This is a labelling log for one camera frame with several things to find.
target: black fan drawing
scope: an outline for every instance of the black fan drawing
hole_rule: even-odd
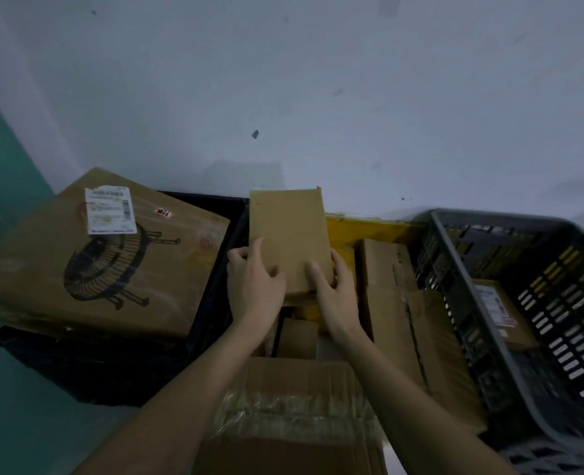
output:
[[[124,299],[147,306],[149,298],[140,298],[126,290],[152,243],[177,245],[180,239],[161,239],[162,232],[148,232],[136,223],[131,235],[92,235],[80,252],[74,252],[63,274],[63,286],[79,301],[101,298],[123,307]]]

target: open cardboard box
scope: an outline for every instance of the open cardboard box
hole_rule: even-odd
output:
[[[327,217],[332,247],[354,247],[365,238],[412,244],[424,228]],[[387,472],[382,434],[351,367],[321,360],[325,337],[318,343],[318,359],[303,360],[314,350],[316,332],[298,325],[288,336],[292,333],[301,339],[297,347],[287,345],[286,353],[297,359],[251,357],[237,376],[202,442],[193,474]]]

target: plastic crate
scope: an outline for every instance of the plastic crate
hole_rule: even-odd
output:
[[[412,247],[439,290],[489,417],[482,439],[527,475],[584,474],[584,231],[557,218],[434,210]],[[471,279],[498,280],[541,348],[511,352]]]
[[[0,347],[78,401],[141,407],[212,345],[232,320],[226,254],[248,243],[248,199],[164,193],[231,221],[186,339],[125,337],[99,331],[58,339],[0,328]]]

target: barcode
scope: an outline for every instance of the barcode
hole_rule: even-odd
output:
[[[129,210],[129,201],[123,200],[123,215],[125,215],[126,220],[132,219],[132,212]]]
[[[92,194],[93,195],[120,196],[120,197],[123,196],[123,193],[122,192],[106,192],[106,191],[103,191],[103,190],[93,190],[92,191]]]

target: red stamp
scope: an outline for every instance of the red stamp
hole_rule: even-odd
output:
[[[212,247],[213,247],[213,241],[212,240],[210,240],[208,238],[205,238],[205,237],[202,237],[201,238],[201,240],[200,240],[200,249],[202,251],[210,250]]]
[[[165,210],[164,208],[157,208],[156,213],[158,215],[166,216],[167,218],[173,218],[173,214],[169,210]]]

